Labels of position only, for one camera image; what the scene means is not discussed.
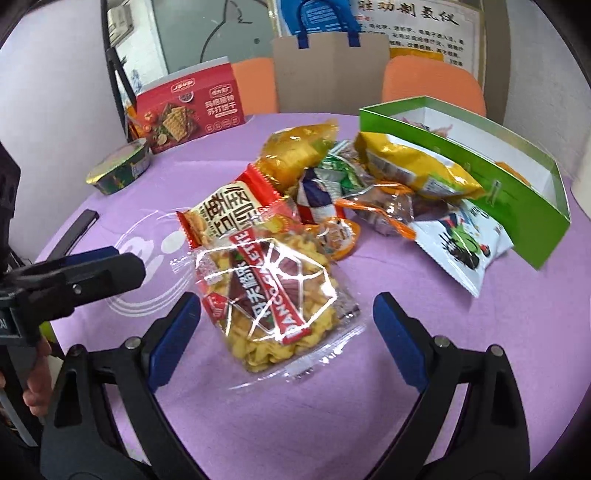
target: blue bag handle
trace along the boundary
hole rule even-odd
[[[306,27],[304,26],[304,19],[301,17],[301,10],[303,6],[308,2],[322,2],[328,5],[330,9],[335,13],[335,16],[339,21],[341,28],[347,32],[347,36],[349,37],[349,47],[361,46],[361,43],[359,43],[359,32],[343,19],[340,13],[340,8],[337,7],[333,2],[331,2],[330,0],[304,0],[302,3],[300,3],[300,6],[297,8],[297,19],[300,23],[300,31],[297,34],[298,48],[310,48],[308,32],[306,31]]]

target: white wall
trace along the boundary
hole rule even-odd
[[[549,151],[574,177],[591,125],[591,89],[570,50],[531,0],[506,0],[511,80],[504,125]]]
[[[31,260],[94,192],[89,170],[125,143],[100,21],[99,0],[60,0],[0,49],[0,139],[21,167],[10,244]]]
[[[131,79],[131,71],[135,69],[145,86],[168,75],[154,11],[151,0],[128,0],[124,4],[129,5],[134,29],[115,49],[121,60],[124,57],[127,59],[123,65],[127,77]],[[122,84],[119,84],[119,90],[123,93]]]

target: orange chair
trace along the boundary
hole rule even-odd
[[[232,63],[245,115],[277,113],[273,59],[257,58]]]
[[[482,89],[466,70],[442,61],[394,57],[384,72],[382,101],[426,95],[486,116]]]

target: human hand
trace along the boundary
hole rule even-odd
[[[47,357],[51,353],[51,346],[45,338],[37,344],[37,359],[27,379],[28,389],[22,394],[22,399],[37,417],[47,415],[47,407],[51,397],[51,373]],[[0,372],[0,388],[6,386],[6,379]]]

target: brown paper bag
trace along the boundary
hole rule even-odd
[[[359,47],[350,46],[358,35]],[[309,47],[300,48],[307,37]],[[280,112],[346,113],[381,103],[390,60],[383,33],[322,32],[272,41]]]

